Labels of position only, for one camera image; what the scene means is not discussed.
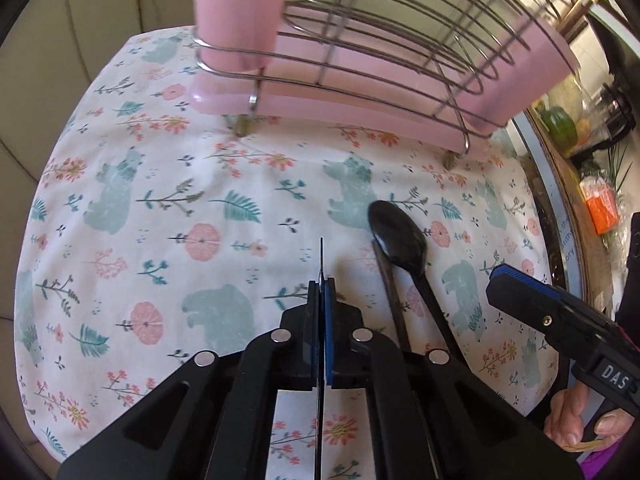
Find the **spoon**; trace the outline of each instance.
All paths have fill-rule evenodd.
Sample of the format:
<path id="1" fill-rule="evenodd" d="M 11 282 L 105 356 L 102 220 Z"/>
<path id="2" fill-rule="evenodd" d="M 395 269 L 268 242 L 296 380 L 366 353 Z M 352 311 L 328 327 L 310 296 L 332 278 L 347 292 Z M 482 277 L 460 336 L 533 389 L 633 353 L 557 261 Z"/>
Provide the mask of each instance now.
<path id="1" fill-rule="evenodd" d="M 406 270 L 424 304 L 431 312 L 450 354 L 468 367 L 456 338 L 424 273 L 427 241 L 411 217 L 391 202 L 377 200 L 369 205 L 369 227 L 391 263 Z"/>

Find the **pink dish rack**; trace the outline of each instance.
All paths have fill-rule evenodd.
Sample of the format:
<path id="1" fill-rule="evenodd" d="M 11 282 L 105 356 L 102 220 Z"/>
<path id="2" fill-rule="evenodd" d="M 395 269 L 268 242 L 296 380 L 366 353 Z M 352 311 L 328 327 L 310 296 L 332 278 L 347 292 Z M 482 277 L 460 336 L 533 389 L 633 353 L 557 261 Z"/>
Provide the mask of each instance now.
<path id="1" fill-rule="evenodd" d="M 459 158 L 578 69 L 548 0 L 195 0 L 205 114 L 392 132 Z"/>

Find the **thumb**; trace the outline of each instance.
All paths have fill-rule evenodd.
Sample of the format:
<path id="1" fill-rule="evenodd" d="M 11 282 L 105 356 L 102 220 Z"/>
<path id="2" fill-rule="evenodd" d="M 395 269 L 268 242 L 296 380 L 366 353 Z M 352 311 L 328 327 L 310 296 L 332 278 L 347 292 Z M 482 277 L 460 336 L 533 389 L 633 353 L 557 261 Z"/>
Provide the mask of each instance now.
<path id="1" fill-rule="evenodd" d="M 595 427 L 600 436 L 623 436 L 631 429 L 634 418 L 625 410 L 617 409 L 603 415 Z"/>

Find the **table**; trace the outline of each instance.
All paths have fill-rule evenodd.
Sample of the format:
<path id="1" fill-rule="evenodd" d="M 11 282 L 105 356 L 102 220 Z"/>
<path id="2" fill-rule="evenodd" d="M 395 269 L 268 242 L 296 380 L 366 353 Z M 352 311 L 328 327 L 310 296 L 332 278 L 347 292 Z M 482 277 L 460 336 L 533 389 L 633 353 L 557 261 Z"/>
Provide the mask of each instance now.
<path id="1" fill-rule="evenodd" d="M 507 262 L 549 279 L 527 181 L 504 132 L 488 162 L 395 134 L 192 109 L 190 28 L 131 38 L 92 83 L 40 179 L 17 277 L 15 351 L 24 407 L 59 460 L 201 349 L 227 354 L 333 276 L 368 327 L 395 338 L 370 245 L 367 205 L 389 200 L 428 237 L 426 272 L 472 370 L 521 413 L 546 394 L 558 356 L 489 306 Z M 404 272 L 396 276 L 415 352 L 441 347 Z M 328 392 L 326 478 L 373 478 L 366 401 Z M 308 478 L 314 398 L 283 392 L 268 480 Z"/>

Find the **floral tablecloth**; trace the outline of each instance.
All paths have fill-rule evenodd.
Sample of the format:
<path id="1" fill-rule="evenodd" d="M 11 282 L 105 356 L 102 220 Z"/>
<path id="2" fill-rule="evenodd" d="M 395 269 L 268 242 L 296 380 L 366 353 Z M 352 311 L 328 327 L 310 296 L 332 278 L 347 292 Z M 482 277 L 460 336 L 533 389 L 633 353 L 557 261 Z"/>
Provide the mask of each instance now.
<path id="1" fill-rule="evenodd" d="M 504 132 L 489 161 L 459 161 L 395 134 L 263 118 L 234 136 L 197 113 L 189 28 L 131 38 L 92 83 L 47 164 L 17 276 L 15 351 L 31 427 L 63 460 L 201 349 L 244 349 L 325 273 L 366 325 L 395 338 L 367 205 L 390 200 L 428 236 L 426 272 L 472 370 L 522 413 L 557 355 L 490 307 L 507 262 L 546 280 L 545 245 Z M 407 275 L 412 348 L 442 346 Z M 365 396 L 328 392 L 324 477 L 370 479 Z M 283 392 L 268 480 L 311 478 L 314 396 Z"/>

